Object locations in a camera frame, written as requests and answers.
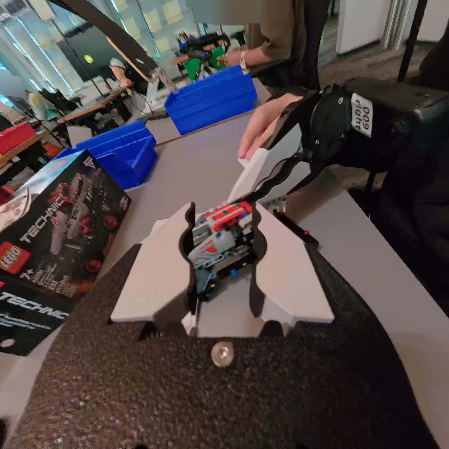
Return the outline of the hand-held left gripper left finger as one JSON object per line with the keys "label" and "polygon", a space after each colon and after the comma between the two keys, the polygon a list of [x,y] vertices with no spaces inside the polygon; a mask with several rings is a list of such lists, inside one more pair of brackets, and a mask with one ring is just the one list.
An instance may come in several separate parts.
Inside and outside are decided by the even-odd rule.
{"label": "hand-held left gripper left finger", "polygon": [[111,322],[146,323],[161,336],[192,336],[182,321],[195,314],[197,304],[195,269],[188,258],[194,225],[194,202],[154,224],[141,242]]}

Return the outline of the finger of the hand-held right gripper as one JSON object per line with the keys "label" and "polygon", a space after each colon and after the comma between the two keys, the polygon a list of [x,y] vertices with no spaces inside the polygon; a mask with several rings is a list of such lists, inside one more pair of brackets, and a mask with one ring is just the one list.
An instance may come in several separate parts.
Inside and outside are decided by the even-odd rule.
{"label": "finger of the hand-held right gripper", "polygon": [[248,194],[254,193],[257,186],[268,178],[275,167],[299,152],[302,131],[296,124],[272,149],[258,148],[249,161],[241,164],[244,169],[235,182],[228,202],[233,203]]}
{"label": "finger of the hand-held right gripper", "polygon": [[303,154],[295,154],[279,163],[271,175],[250,194],[250,205],[264,204],[286,196],[298,183],[311,174],[310,164]]}

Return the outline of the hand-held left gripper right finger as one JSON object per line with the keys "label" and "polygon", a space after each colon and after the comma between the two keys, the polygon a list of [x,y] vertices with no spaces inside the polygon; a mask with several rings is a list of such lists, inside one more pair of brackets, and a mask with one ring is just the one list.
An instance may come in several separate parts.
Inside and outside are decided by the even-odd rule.
{"label": "hand-held left gripper right finger", "polygon": [[303,240],[260,204],[252,218],[252,315],[292,328],[298,322],[332,323],[334,313]]}

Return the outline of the toy brick truck model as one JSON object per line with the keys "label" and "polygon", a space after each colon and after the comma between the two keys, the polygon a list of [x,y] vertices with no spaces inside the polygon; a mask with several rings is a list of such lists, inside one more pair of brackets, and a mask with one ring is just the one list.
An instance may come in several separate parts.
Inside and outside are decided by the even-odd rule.
{"label": "toy brick truck model", "polygon": [[188,301],[194,314],[220,279],[238,277],[240,269],[257,261],[251,223],[252,206],[244,200],[224,203],[198,216],[192,231],[194,248],[188,255],[196,276],[196,300]]}

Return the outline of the person's right hand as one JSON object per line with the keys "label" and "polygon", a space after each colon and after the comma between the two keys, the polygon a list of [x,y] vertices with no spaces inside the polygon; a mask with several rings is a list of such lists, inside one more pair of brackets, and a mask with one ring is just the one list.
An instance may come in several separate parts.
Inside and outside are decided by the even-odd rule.
{"label": "person's right hand", "polygon": [[238,158],[249,161],[262,144],[272,136],[284,109],[302,98],[302,95],[286,93],[278,98],[270,99],[258,107],[241,138]]}

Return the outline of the blue plastic bin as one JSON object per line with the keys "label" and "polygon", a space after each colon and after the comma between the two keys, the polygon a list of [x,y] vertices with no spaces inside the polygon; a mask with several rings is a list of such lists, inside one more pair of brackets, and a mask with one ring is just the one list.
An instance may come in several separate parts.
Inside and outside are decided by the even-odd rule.
{"label": "blue plastic bin", "polygon": [[252,110],[257,98],[251,75],[233,66],[170,93],[164,107],[185,135]]}
{"label": "blue plastic bin", "polygon": [[156,140],[142,121],[111,131],[66,148],[56,159],[88,150],[123,189],[141,185],[156,162]]}

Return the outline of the black toy set box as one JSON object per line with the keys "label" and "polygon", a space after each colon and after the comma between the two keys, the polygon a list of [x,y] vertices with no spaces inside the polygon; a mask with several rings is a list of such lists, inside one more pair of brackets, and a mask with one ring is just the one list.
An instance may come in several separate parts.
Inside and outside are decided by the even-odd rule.
{"label": "black toy set box", "polygon": [[1,200],[0,272],[79,301],[131,204],[88,151],[54,158]]}
{"label": "black toy set box", "polygon": [[1,353],[29,355],[67,320],[74,307],[70,298],[1,274]]}

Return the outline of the grey adjoining table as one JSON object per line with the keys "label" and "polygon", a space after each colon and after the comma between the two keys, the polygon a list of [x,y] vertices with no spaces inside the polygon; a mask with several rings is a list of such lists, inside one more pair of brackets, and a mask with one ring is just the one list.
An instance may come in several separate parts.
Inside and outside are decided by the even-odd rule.
{"label": "grey adjoining table", "polygon": [[[257,100],[254,102],[254,105],[253,105],[253,109],[254,109],[255,107],[265,103],[267,101],[267,99],[269,98],[270,93],[264,87],[264,85],[261,83],[261,81],[259,81],[258,78],[252,78],[252,80],[255,85],[255,89],[257,92],[257,96],[258,96]],[[167,141],[170,141],[172,139],[182,136],[178,132],[176,126],[174,125],[173,121],[171,120],[171,118],[169,116],[165,117],[165,118],[154,119],[155,116],[156,116],[156,114],[153,114],[153,115],[149,116],[148,118],[140,117],[136,121],[139,120],[139,121],[143,122],[143,124],[149,129],[151,134],[154,136],[157,144],[162,144],[162,143],[165,143]]]}

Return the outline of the black stand pole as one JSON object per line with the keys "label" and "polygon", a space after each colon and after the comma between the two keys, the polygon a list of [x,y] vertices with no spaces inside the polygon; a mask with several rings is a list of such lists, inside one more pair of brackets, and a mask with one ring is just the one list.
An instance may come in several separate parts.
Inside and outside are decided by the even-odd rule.
{"label": "black stand pole", "polygon": [[406,48],[402,57],[400,70],[397,76],[397,82],[403,82],[407,76],[414,48],[417,42],[418,33],[427,7],[427,3],[428,0],[419,0],[417,3],[417,7],[415,9],[413,21],[409,32],[409,37],[406,42]]}

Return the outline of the person's dark hoodie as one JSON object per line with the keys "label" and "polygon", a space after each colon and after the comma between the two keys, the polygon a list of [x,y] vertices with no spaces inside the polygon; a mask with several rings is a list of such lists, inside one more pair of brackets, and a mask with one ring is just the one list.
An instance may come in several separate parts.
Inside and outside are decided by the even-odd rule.
{"label": "person's dark hoodie", "polygon": [[367,189],[368,175],[355,172],[347,181],[351,197],[448,316],[448,180],[431,169],[406,186],[388,172]]}

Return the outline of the white stand with metal clamp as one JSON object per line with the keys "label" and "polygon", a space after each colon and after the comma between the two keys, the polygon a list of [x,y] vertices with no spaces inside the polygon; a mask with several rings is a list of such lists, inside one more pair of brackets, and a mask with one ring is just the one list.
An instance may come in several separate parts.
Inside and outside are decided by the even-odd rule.
{"label": "white stand with metal clamp", "polygon": [[165,69],[161,66],[157,66],[150,72],[147,92],[145,97],[145,109],[146,114],[152,113],[154,108],[160,108],[164,104],[164,100],[160,98],[159,83],[162,83],[169,93],[178,93],[179,89],[175,82],[170,78]]}

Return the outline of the wooden table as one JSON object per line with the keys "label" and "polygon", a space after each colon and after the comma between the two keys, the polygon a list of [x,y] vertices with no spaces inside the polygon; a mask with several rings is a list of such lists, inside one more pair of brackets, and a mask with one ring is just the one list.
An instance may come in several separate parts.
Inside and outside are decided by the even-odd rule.
{"label": "wooden table", "polygon": [[128,90],[134,87],[134,83],[128,83],[124,87],[120,89],[115,89],[110,91],[104,96],[99,96],[94,100],[88,101],[86,104],[81,105],[76,108],[72,112],[57,120],[58,124],[68,123],[72,120],[86,117],[89,114],[92,114],[100,109],[110,110],[115,104],[118,104],[119,101],[125,99],[125,95],[128,94]]}

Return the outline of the red plastic bin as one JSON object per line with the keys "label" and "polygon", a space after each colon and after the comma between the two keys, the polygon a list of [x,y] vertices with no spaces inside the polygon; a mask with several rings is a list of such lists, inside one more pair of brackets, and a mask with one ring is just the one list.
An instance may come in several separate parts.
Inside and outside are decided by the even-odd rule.
{"label": "red plastic bin", "polygon": [[0,154],[6,155],[9,151],[36,135],[36,131],[27,122],[9,127],[0,133]]}

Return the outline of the black curved panel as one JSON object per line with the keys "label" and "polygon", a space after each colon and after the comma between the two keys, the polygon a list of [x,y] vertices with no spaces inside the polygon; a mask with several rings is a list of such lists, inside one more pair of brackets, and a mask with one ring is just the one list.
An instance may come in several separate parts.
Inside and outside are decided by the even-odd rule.
{"label": "black curved panel", "polygon": [[52,0],[53,4],[76,14],[98,28],[111,41],[112,46],[122,55],[136,72],[147,82],[158,64],[146,53],[140,44],[120,25],[111,20],[94,5],[86,0]]}

